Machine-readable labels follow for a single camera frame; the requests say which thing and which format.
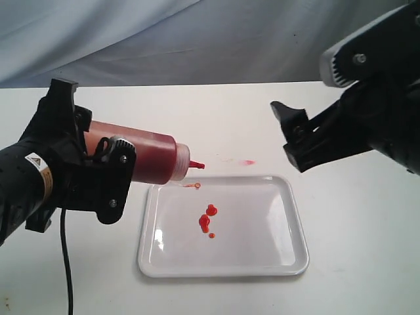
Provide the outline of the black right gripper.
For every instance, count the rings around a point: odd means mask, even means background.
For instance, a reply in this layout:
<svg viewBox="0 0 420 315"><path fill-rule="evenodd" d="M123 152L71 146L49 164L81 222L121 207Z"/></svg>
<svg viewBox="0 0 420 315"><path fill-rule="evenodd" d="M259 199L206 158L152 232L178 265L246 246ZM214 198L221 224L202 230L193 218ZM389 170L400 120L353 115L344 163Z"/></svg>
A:
<svg viewBox="0 0 420 315"><path fill-rule="evenodd" d="M48 165L52 192L26 221L26 229L44 232L55 209L88 211L102 224L113 224L123 214L137 155L109 162L94 161L85 133L92 112L74 103L77 83L52 79L26 130L24 142Z"/></svg>

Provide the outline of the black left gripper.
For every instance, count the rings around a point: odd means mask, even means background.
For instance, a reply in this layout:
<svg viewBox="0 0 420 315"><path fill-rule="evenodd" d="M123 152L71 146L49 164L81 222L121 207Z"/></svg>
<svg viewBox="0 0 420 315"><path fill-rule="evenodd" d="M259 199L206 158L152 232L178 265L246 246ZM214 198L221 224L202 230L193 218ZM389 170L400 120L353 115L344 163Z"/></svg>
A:
<svg viewBox="0 0 420 315"><path fill-rule="evenodd" d="M300 172L371 150L419 172L419 2L391 10L356 30L338 54L354 82L313 118L272 101L286 139L285 154Z"/></svg>

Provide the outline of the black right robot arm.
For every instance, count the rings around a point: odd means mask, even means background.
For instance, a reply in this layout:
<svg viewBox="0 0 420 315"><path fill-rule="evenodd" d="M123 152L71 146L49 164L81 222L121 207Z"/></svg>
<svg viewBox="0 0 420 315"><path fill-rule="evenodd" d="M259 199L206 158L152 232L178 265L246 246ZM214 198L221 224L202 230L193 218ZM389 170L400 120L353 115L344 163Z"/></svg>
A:
<svg viewBox="0 0 420 315"><path fill-rule="evenodd" d="M77 84L53 79L18 142L1 150L1 239L19 226L44 232L58 208L88 211L102 224L125 207L137 158L119 136L88 153L90 110L74 103Z"/></svg>

